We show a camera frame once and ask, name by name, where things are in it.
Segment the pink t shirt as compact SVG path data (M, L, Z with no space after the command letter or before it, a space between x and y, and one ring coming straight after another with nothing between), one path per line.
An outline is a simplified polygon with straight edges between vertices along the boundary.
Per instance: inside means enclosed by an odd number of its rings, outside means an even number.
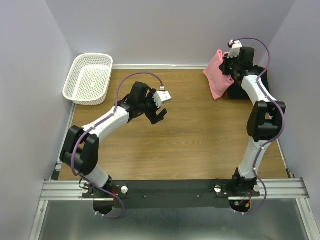
M218 50L204 69L203 73L208 79L210 91L214 100L221 98L228 88L234 83L234 80L229 75L224 75L219 67L224 62L224 53Z

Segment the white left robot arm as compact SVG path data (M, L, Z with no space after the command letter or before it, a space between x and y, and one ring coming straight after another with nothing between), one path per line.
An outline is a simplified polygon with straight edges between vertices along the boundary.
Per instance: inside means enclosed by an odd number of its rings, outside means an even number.
M164 120L167 110L161 107L171 99L164 87L156 90L135 82L130 93L105 115L83 127L73 125L68 130L60 161L94 184L93 191L99 197L107 197L112 189L112 177L98 166L100 143L117 128L141 115L153 125Z

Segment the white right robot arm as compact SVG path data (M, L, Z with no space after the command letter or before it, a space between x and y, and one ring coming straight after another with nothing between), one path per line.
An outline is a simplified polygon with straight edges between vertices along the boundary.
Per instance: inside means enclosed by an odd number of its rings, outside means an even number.
M254 55L254 48L233 44L219 67L223 75L231 76L241 86L253 104L246 126L249 141L244 158L232 178L222 181L222 188L231 196L244 196L254 190L265 152L284 130L286 104L277 101L264 86L253 64Z

